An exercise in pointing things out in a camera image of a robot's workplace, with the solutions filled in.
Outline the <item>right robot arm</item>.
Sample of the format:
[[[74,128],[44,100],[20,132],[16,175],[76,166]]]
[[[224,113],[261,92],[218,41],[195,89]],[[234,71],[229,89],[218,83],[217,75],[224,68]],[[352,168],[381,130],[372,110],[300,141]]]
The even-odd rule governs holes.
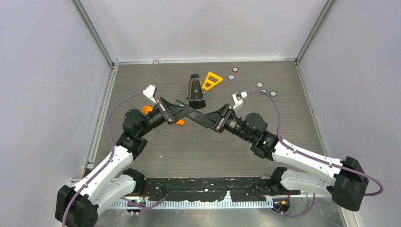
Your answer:
[[[267,130],[268,124],[258,113],[244,119],[225,105],[217,111],[187,115],[194,122],[222,133],[228,131],[251,144],[259,158],[294,166],[305,173],[280,167],[273,172],[270,189],[276,194],[286,190],[302,190],[330,197],[337,205],[359,211],[369,180],[360,163],[353,157],[344,160],[322,156],[297,147]]]

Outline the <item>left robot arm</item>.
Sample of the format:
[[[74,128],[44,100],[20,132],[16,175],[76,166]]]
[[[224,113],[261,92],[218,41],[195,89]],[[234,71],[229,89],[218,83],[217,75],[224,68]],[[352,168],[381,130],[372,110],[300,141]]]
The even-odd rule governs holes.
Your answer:
[[[113,203],[131,193],[145,190],[144,175],[126,166],[144,150],[144,136],[163,123],[175,123],[194,111],[189,106],[172,104],[164,98],[155,102],[153,110],[128,110],[124,116],[123,133],[111,140],[108,156],[87,176],[73,186],[62,186],[57,193],[55,218],[64,227],[93,227],[99,216]]]

